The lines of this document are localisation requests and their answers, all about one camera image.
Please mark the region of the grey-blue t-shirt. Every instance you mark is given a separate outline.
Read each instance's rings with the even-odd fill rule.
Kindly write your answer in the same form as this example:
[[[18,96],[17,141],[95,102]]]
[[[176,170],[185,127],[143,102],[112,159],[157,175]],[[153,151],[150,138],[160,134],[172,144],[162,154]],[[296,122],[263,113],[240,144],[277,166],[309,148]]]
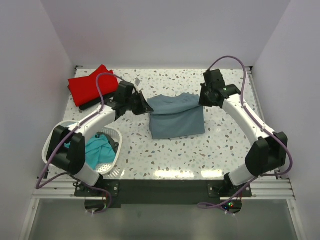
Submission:
[[[199,95],[182,93],[179,96],[158,95],[147,100],[153,108],[149,114],[152,139],[172,139],[205,133],[204,107]]]

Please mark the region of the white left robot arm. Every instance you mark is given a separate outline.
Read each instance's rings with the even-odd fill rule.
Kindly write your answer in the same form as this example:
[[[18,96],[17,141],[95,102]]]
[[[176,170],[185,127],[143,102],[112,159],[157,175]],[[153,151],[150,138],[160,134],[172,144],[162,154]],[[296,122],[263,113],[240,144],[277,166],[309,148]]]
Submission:
[[[69,126],[57,125],[49,139],[46,165],[53,165],[86,184],[86,191],[99,196],[104,190],[103,176],[86,163],[85,145],[97,132],[115,122],[127,111],[134,115],[152,113],[141,91],[122,81],[113,99],[104,100],[86,118]]]

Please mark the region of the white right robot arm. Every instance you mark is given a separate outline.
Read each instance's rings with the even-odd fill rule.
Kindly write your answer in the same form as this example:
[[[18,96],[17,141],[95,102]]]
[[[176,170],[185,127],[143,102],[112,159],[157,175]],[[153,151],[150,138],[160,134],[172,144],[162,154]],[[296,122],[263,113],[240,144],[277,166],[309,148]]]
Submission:
[[[244,163],[223,177],[219,194],[233,197],[241,186],[255,177],[282,167],[286,163],[288,137],[267,126],[242,99],[234,84],[226,85],[220,70],[207,70],[201,84],[199,104],[220,107],[238,124],[250,143]]]

